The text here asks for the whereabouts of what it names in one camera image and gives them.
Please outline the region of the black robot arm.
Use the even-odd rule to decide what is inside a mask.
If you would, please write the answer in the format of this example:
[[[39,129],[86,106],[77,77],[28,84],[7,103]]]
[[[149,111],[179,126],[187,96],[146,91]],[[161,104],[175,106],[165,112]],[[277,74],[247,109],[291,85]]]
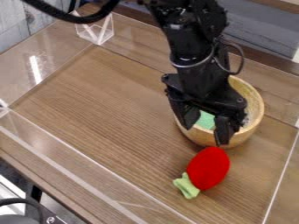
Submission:
[[[175,117],[189,130],[203,112],[213,114],[215,142],[226,145],[245,125],[249,105],[230,85],[241,70],[230,68],[229,56],[229,48],[238,45],[223,37],[229,12],[217,0],[145,0],[145,6],[171,49],[177,72],[162,82]]]

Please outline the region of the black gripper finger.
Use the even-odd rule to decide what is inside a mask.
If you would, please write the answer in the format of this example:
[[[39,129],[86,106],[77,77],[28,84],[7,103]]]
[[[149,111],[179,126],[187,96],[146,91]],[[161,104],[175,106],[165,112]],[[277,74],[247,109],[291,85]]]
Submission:
[[[215,117],[215,130],[214,130],[214,136],[215,136],[215,142],[217,145],[229,145],[230,139],[235,135],[235,133],[239,131],[239,126],[237,122],[225,115],[218,115]]]
[[[181,125],[190,130],[202,116],[197,101],[171,100],[171,106]]]

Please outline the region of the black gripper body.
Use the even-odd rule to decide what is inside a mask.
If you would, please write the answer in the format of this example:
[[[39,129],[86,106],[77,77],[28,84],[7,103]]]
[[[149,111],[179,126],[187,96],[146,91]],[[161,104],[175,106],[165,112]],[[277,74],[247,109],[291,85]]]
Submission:
[[[170,104],[171,100],[195,100],[201,111],[242,123],[249,102],[230,85],[230,76],[237,74],[230,70],[230,59],[171,59],[171,62],[177,73],[162,78]]]

